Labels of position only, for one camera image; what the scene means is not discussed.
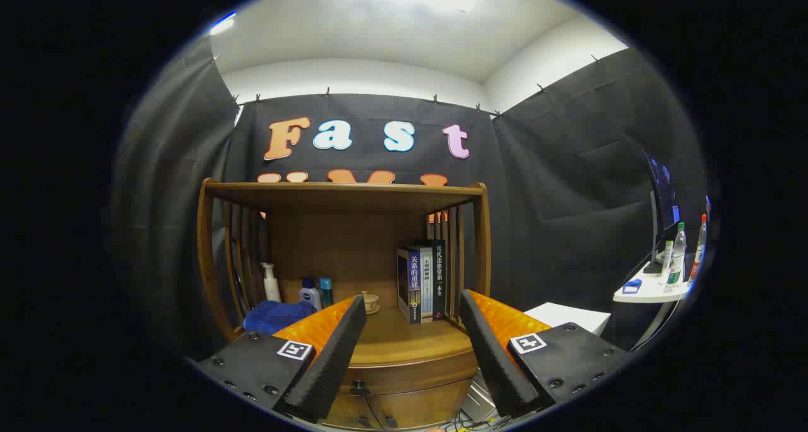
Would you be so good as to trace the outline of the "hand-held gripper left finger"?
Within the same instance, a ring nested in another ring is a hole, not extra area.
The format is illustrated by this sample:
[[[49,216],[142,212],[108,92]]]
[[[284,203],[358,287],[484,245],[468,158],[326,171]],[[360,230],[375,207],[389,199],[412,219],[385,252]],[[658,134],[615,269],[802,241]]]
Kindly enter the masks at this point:
[[[262,412],[307,423],[325,419],[367,321],[355,295],[272,335],[248,332],[196,369]]]

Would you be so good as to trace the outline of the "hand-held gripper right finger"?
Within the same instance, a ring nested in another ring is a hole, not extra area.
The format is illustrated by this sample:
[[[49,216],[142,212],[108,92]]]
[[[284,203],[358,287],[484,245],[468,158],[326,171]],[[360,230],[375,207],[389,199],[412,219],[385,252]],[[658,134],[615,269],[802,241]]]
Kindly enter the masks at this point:
[[[620,371],[629,353],[574,322],[549,326],[475,291],[459,300],[494,406],[523,417],[577,400]]]

